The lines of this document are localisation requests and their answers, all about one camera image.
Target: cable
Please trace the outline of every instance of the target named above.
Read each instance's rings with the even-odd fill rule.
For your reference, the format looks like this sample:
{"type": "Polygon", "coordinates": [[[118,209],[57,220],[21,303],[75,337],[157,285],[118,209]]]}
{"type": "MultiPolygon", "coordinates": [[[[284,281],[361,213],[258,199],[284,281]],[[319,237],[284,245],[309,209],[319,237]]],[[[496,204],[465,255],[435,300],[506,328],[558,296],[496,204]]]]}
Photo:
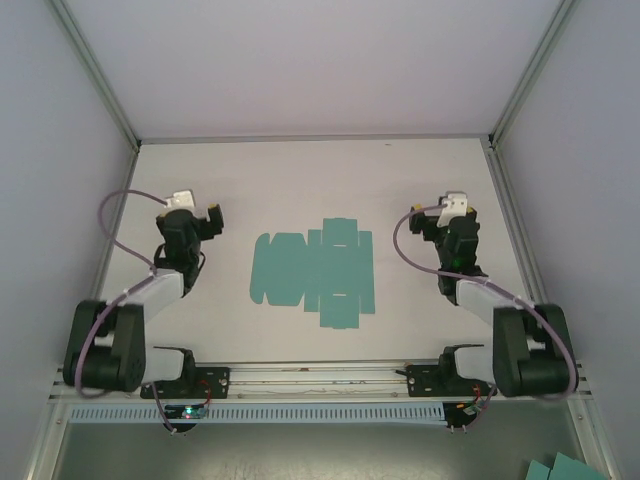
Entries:
{"type": "Polygon", "coordinates": [[[146,192],[141,192],[140,190],[117,190],[115,192],[110,193],[106,197],[104,197],[102,202],[100,202],[100,207],[98,208],[98,224],[100,225],[100,229],[102,230],[102,233],[104,233],[104,235],[107,237],[107,239],[110,242],[112,242],[116,247],[124,250],[125,252],[133,255],[134,257],[142,260],[144,263],[149,265],[149,268],[151,269],[151,272],[150,272],[150,276],[148,276],[147,278],[145,278],[141,282],[136,283],[134,286],[132,286],[129,289],[125,290],[123,293],[121,293],[119,296],[117,296],[114,300],[112,300],[111,303],[109,303],[107,305],[107,307],[102,312],[100,312],[100,314],[96,318],[95,323],[91,327],[91,330],[89,330],[89,334],[87,335],[87,339],[84,341],[84,344],[82,345],[82,349],[80,350],[80,355],[78,356],[78,363],[76,364],[76,371],[75,371],[75,375],[74,375],[74,386],[75,386],[75,389],[78,392],[78,395],[80,395],[81,397],[84,397],[84,398],[98,398],[98,397],[101,397],[101,396],[106,395],[108,393],[106,390],[104,390],[104,391],[102,391],[100,393],[97,393],[97,394],[87,394],[82,390],[82,370],[84,369],[84,363],[85,363],[85,361],[87,359],[87,354],[89,353],[89,348],[91,348],[91,345],[93,344],[93,340],[94,340],[96,334],[98,333],[98,330],[100,329],[100,327],[102,326],[102,324],[104,323],[106,318],[109,316],[109,314],[113,311],[113,309],[115,307],[117,307],[118,304],[120,304],[121,302],[126,300],[129,295],[136,293],[137,291],[141,290],[142,288],[146,287],[149,283],[151,283],[154,280],[155,274],[156,274],[156,271],[157,271],[156,266],[153,264],[153,262],[151,260],[149,260],[147,257],[142,255],[141,253],[138,253],[138,252],[126,247],[125,245],[120,243],[118,240],[116,240],[115,234],[109,232],[108,228],[105,225],[103,211],[104,211],[104,207],[106,206],[106,204],[113,197],[117,197],[117,196],[120,196],[120,195],[126,195],[126,194],[140,195],[142,197],[148,198],[150,200],[153,200],[155,202],[161,203],[163,205],[167,204],[167,202],[162,200],[161,198],[158,198],[158,197],[156,197],[154,195],[151,195],[149,193],[146,193],[146,192]]]}
{"type": "MultiPolygon", "coordinates": [[[[398,232],[400,231],[400,227],[402,226],[402,224],[404,222],[406,222],[413,215],[417,215],[419,213],[429,212],[429,211],[433,211],[433,210],[442,210],[443,208],[444,208],[444,206],[442,206],[442,205],[435,205],[435,206],[431,206],[431,207],[418,208],[418,209],[410,211],[409,213],[404,215],[398,221],[398,223],[396,224],[395,229],[393,230],[393,247],[395,248],[396,252],[398,253],[398,255],[400,255],[400,258],[402,258],[405,262],[407,262],[413,268],[416,268],[416,269],[420,270],[421,272],[430,273],[432,275],[439,275],[439,276],[442,276],[442,277],[451,277],[451,278],[457,278],[457,279],[460,279],[460,280],[468,280],[468,281],[471,281],[471,282],[479,283],[481,285],[486,285],[487,288],[490,288],[491,290],[496,292],[501,297],[506,298],[510,302],[513,302],[516,305],[518,305],[519,307],[521,307],[524,310],[526,310],[527,313],[529,313],[538,322],[538,325],[540,325],[547,332],[547,334],[551,337],[551,340],[553,341],[553,343],[555,343],[557,345],[558,350],[560,350],[560,353],[562,353],[562,357],[564,358],[564,361],[567,363],[567,368],[569,370],[569,384],[567,385],[567,389],[564,392],[559,393],[559,394],[553,394],[553,395],[544,395],[544,396],[541,396],[539,398],[546,399],[546,400],[563,400],[563,399],[569,397],[578,386],[578,376],[576,375],[575,363],[574,363],[573,357],[571,356],[571,353],[569,352],[569,349],[566,347],[566,345],[564,344],[562,339],[558,336],[558,334],[553,329],[553,327],[551,325],[549,325],[549,323],[544,319],[544,317],[542,317],[542,315],[540,315],[538,312],[536,312],[535,309],[533,307],[531,307],[531,305],[529,305],[529,303],[527,303],[524,300],[522,300],[519,296],[514,295],[514,294],[508,292],[507,290],[505,290],[504,288],[496,285],[492,281],[488,280],[487,277],[470,277],[470,276],[462,275],[462,274],[459,274],[459,273],[441,272],[441,271],[435,270],[433,268],[425,267],[425,266],[420,265],[420,264],[414,262],[413,260],[411,260],[400,249],[400,246],[398,245],[398,232]]],[[[487,397],[485,405],[489,402],[491,396],[492,395],[487,397]]]]}
{"type": "Polygon", "coordinates": [[[457,430],[462,430],[464,431],[464,433],[467,433],[467,430],[473,427],[478,422],[478,420],[480,420],[480,417],[484,415],[484,412],[487,410],[487,408],[489,408],[489,402],[491,401],[493,396],[496,394],[496,391],[497,391],[497,388],[495,387],[495,385],[492,386],[491,391],[489,392],[489,395],[487,395],[487,399],[484,401],[482,410],[476,413],[476,418],[471,420],[468,425],[465,425],[463,428],[458,428],[457,430]]]}
{"type": "Polygon", "coordinates": [[[211,387],[209,386],[209,382],[207,382],[206,380],[200,380],[198,383],[207,387],[207,401],[204,402],[203,405],[211,404],[211,387]]]}
{"type": "Polygon", "coordinates": [[[200,256],[202,257],[202,262],[200,262],[200,266],[198,267],[198,273],[202,271],[204,264],[207,263],[207,256],[203,252],[200,252],[200,256]]]}
{"type": "Polygon", "coordinates": [[[164,408],[162,408],[162,404],[160,403],[160,397],[158,397],[158,389],[156,388],[155,383],[151,383],[151,390],[153,391],[153,398],[156,401],[156,406],[158,407],[158,411],[160,412],[160,417],[162,417],[162,421],[164,422],[165,427],[167,427],[167,430],[169,430],[169,432],[171,432],[171,435],[173,435],[177,432],[177,429],[173,425],[171,425],[171,422],[167,418],[167,414],[164,413],[164,408]]]}

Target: purple cable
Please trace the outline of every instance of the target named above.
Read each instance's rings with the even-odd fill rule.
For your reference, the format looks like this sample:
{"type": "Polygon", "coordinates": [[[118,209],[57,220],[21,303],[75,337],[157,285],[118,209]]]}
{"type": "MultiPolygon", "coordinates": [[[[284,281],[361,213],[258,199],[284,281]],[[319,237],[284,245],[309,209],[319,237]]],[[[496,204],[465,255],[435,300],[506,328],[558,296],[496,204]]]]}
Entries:
{"type": "Polygon", "coordinates": [[[153,391],[153,398],[156,400],[156,406],[158,407],[158,411],[160,412],[160,416],[162,417],[162,421],[164,422],[167,430],[171,432],[171,435],[176,433],[176,428],[171,425],[171,422],[167,418],[167,414],[164,413],[164,408],[162,408],[162,404],[160,403],[160,397],[158,396],[158,389],[156,388],[156,384],[151,384],[151,390],[153,391]]]}
{"type": "Polygon", "coordinates": [[[558,349],[560,350],[560,353],[562,353],[562,357],[564,358],[564,361],[567,362],[567,368],[569,370],[569,384],[567,385],[567,389],[564,392],[553,394],[553,395],[544,395],[539,398],[546,399],[546,400],[563,400],[569,397],[578,386],[578,382],[577,382],[578,377],[576,375],[573,357],[571,356],[569,349],[566,347],[562,339],[558,336],[558,334],[553,329],[553,327],[549,325],[549,322],[547,322],[542,317],[542,315],[536,312],[535,309],[533,309],[527,302],[522,300],[520,297],[518,297],[517,295],[513,295],[512,293],[505,290],[504,288],[491,282],[486,277],[469,277],[467,275],[461,275],[459,273],[441,272],[433,268],[425,267],[411,260],[409,257],[405,255],[405,253],[402,250],[400,250],[400,246],[398,245],[398,232],[400,231],[400,227],[404,222],[406,222],[413,215],[417,215],[419,213],[424,213],[432,210],[442,210],[443,208],[444,207],[442,205],[418,208],[404,215],[398,221],[398,223],[396,224],[396,228],[393,230],[393,247],[395,248],[396,252],[398,253],[398,255],[400,255],[400,258],[402,258],[405,262],[407,262],[409,265],[411,265],[412,267],[422,272],[431,273],[433,275],[440,275],[442,277],[452,277],[452,278],[458,278],[460,280],[468,280],[471,282],[479,283],[481,285],[486,285],[488,288],[496,292],[501,297],[506,298],[507,300],[515,303],[519,307],[526,310],[533,318],[535,318],[538,324],[547,332],[547,334],[551,337],[551,340],[553,340],[553,343],[555,343],[558,346],[558,349]]]}
{"type": "Polygon", "coordinates": [[[150,282],[153,281],[155,273],[156,273],[156,266],[153,264],[153,262],[151,260],[149,260],[147,257],[145,257],[144,255],[131,250],[130,248],[124,246],[122,243],[118,242],[115,238],[115,234],[109,232],[109,229],[106,227],[105,223],[104,223],[104,217],[103,217],[103,211],[104,211],[104,207],[106,206],[107,202],[112,199],[113,197],[117,197],[119,195],[127,195],[127,194],[134,194],[134,195],[140,195],[142,197],[146,197],[150,200],[154,200],[158,203],[161,203],[163,205],[166,205],[167,202],[162,200],[161,198],[158,198],[154,195],[151,195],[149,193],[146,192],[141,192],[140,190],[117,190],[115,192],[110,193],[109,195],[107,195],[102,202],[100,202],[100,207],[98,208],[98,223],[100,224],[100,229],[102,230],[102,233],[104,233],[104,235],[109,239],[110,242],[112,242],[115,246],[117,246],[118,248],[124,250],[125,252],[133,255],[134,257],[142,260],[144,263],[146,263],[147,265],[149,265],[149,267],[151,268],[151,273],[150,276],[148,276],[147,278],[145,278],[144,280],[136,283],[133,287],[130,287],[128,290],[125,290],[123,293],[121,293],[118,297],[116,297],[113,301],[111,301],[111,303],[109,303],[109,305],[107,305],[107,307],[98,315],[98,318],[96,318],[95,323],[93,324],[93,326],[91,327],[91,330],[89,330],[89,334],[87,335],[87,339],[84,341],[84,344],[82,345],[82,349],[80,350],[80,355],[78,356],[78,363],[76,364],[76,371],[75,371],[75,375],[74,375],[74,386],[76,391],[78,392],[78,395],[80,395],[81,397],[84,398],[97,398],[97,397],[101,397],[103,395],[105,395],[106,393],[108,393],[107,391],[103,391],[97,394],[87,394],[82,390],[82,370],[84,369],[84,363],[87,359],[87,354],[89,353],[89,348],[91,348],[91,345],[93,344],[93,340],[96,337],[96,334],[98,333],[98,330],[100,329],[100,327],[102,326],[102,324],[104,323],[104,321],[106,320],[107,316],[109,315],[109,313],[111,313],[111,311],[118,306],[119,303],[123,302],[124,300],[126,300],[126,298],[133,294],[136,293],[137,291],[139,291],[140,289],[146,287],[150,282]]]}

